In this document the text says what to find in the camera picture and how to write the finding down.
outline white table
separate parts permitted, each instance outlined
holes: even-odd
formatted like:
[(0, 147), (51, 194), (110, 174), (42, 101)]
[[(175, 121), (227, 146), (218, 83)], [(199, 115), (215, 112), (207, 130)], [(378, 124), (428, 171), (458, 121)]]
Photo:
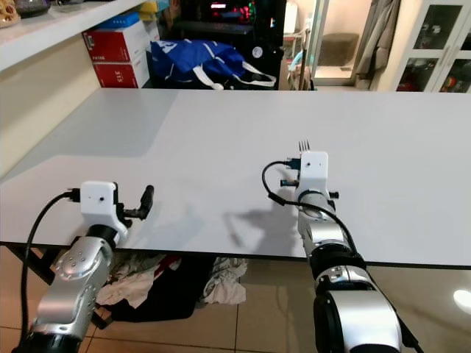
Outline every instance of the white table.
[[(296, 210), (267, 199), (261, 169), (309, 139), (366, 261), (470, 267), (470, 108), (458, 94), (101, 89), (3, 179), (0, 241), (24, 243), (48, 200), (97, 179), (127, 207), (155, 186), (125, 249), (302, 258)], [(35, 243), (84, 231), (61, 202)]]

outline blue bag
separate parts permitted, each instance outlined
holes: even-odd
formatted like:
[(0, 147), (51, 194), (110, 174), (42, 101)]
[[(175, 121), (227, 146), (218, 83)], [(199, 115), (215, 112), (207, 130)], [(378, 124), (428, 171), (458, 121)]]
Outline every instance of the blue bag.
[[(158, 40), (151, 43), (154, 72), (164, 80), (201, 82), (214, 90), (224, 87), (209, 76), (236, 79), (245, 85), (274, 87), (276, 78), (264, 74), (244, 60), (235, 48), (209, 40)], [(244, 81), (248, 71), (265, 76), (269, 81)]]

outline white shelf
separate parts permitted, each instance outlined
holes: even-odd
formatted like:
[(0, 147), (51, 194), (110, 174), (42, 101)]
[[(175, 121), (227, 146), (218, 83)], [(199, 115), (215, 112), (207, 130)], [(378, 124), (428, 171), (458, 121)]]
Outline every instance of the white shelf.
[(145, 0), (93, 1), (63, 13), (52, 6), (46, 15), (22, 19), (0, 29), (0, 71), (133, 8)]

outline black wire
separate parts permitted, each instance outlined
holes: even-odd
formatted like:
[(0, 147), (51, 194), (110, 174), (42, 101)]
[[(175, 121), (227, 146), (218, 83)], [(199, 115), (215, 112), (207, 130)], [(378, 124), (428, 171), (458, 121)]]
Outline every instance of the black wire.
[(39, 213), (38, 217), (36, 218), (35, 223), (31, 228), (31, 232), (29, 233), (28, 240), (26, 242), (24, 248), (24, 259), (23, 259), (23, 267), (21, 269), (21, 336), (20, 336), (20, 343), (21, 346), (25, 340), (26, 336), (28, 335), (28, 298), (27, 295), (27, 280), (28, 280), (28, 259), (29, 259), (29, 252), (31, 249), (32, 240), (35, 236), (36, 230), (38, 229), (39, 223), (43, 219), (44, 215), (49, 211), (49, 209), (59, 200), (68, 198), (72, 195), (70, 191), (61, 193), (54, 197), (51, 201), (47, 203), (47, 205), (43, 208), (43, 210)]
[[(263, 183), (263, 187), (265, 188), (266, 192), (269, 194), (269, 197), (271, 195), (274, 195), (274, 193), (270, 190), (268, 184), (266, 183), (266, 177), (265, 177), (265, 174), (266, 174), (266, 171), (268, 171), (273, 165), (288, 165), (288, 162), (285, 162), (285, 161), (282, 161), (282, 160), (275, 160), (274, 162), (271, 162), (269, 164), (267, 164), (265, 166), (265, 168), (263, 168), (262, 170), (262, 183)], [(289, 201), (289, 200), (286, 200), (286, 199), (283, 199), (282, 197), (278, 196), (276, 197), (276, 200), (278, 203), (282, 204), (284, 206), (284, 204), (290, 204), (292, 206), (298, 206), (298, 207), (303, 207), (303, 208), (308, 208), (310, 210), (313, 210), (313, 211), (317, 211), (317, 212), (322, 212), (322, 213), (325, 213), (326, 215), (328, 215), (330, 218), (332, 218), (332, 220), (334, 222), (336, 222), (340, 228), (344, 231), (345, 233), (345, 236), (347, 237), (347, 241), (350, 245), (350, 248), (352, 249), (352, 252), (354, 254), (358, 254), (358, 251), (356, 249), (356, 246), (355, 246), (355, 243), (353, 242), (353, 238), (352, 238), (352, 235), (350, 234), (350, 231), (348, 230), (347, 226), (345, 225), (344, 222), (341, 221), (341, 219), (339, 217), (337, 217), (334, 213), (332, 213), (331, 211), (329, 210), (326, 210), (325, 208), (323, 207), (319, 207), (319, 206), (315, 206), (313, 204), (306, 204), (304, 202), (294, 202), (294, 201)]]

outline tiled floor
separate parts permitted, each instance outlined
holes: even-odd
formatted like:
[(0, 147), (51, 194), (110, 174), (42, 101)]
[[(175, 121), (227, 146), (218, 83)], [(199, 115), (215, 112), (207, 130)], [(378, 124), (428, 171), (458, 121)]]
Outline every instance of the tiled floor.
[[(20, 263), (0, 251), (0, 352), (11, 352), (19, 336)], [(427, 353), (469, 353), (471, 315), (453, 303), (453, 291), (471, 289), (471, 272), (371, 268)], [(247, 302), (208, 305), (181, 321), (112, 323), (91, 327), (80, 353), (311, 353), (314, 348), (314, 291), (307, 264), (252, 260), (241, 283)], [(46, 286), (32, 275), (32, 313)]]

